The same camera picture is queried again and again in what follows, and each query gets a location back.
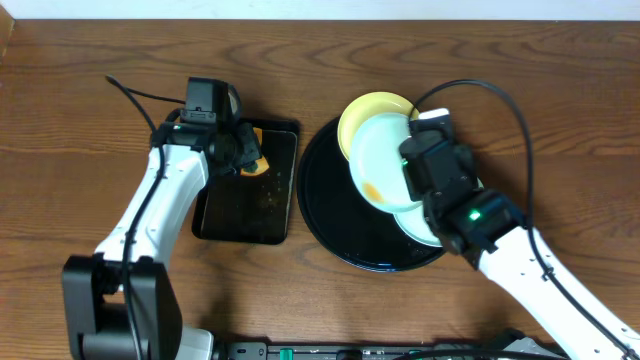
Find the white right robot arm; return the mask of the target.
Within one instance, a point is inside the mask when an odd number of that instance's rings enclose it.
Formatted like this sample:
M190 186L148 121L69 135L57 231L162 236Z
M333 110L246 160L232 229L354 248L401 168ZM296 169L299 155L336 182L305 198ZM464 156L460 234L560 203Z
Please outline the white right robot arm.
M504 194L479 186L451 132L411 130L400 145L409 193L448 252L516 299L572 359L636 359L639 336L553 254Z

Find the orange green scrub sponge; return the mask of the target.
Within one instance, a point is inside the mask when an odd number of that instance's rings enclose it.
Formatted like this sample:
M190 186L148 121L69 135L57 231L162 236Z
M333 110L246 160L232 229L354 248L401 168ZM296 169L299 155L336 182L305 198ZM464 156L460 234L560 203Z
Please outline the orange green scrub sponge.
M260 128L253 128L254 134L258 139L259 145L263 143L263 130ZM245 167L241 170L240 175L245 177L256 177L264 174L269 169L269 163L264 155L256 160L252 165Z

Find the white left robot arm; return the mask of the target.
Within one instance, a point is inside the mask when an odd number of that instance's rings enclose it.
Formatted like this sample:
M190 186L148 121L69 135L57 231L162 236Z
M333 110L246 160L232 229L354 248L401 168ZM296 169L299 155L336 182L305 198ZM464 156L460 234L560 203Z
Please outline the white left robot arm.
M248 123L165 122L150 139L144 177L124 215L91 256L62 271L75 359L210 359L211 332L184 325L168 266L186 214L210 177L253 167L262 131Z

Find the light blue plate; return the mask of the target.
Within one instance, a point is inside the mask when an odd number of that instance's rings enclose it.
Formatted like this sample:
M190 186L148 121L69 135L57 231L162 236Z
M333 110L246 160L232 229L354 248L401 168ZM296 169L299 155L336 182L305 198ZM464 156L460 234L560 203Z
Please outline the light blue plate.
M399 152L409 138L409 119L401 113L381 113L357 130L350 148L349 171L360 195L374 208L402 213L418 207L411 199Z
M396 174L393 178L393 189L400 194L401 200L395 205L392 214L400 229L411 239L423 245L441 247L441 241L431 231L424 217L423 200L418 197L413 201L409 195L406 182Z

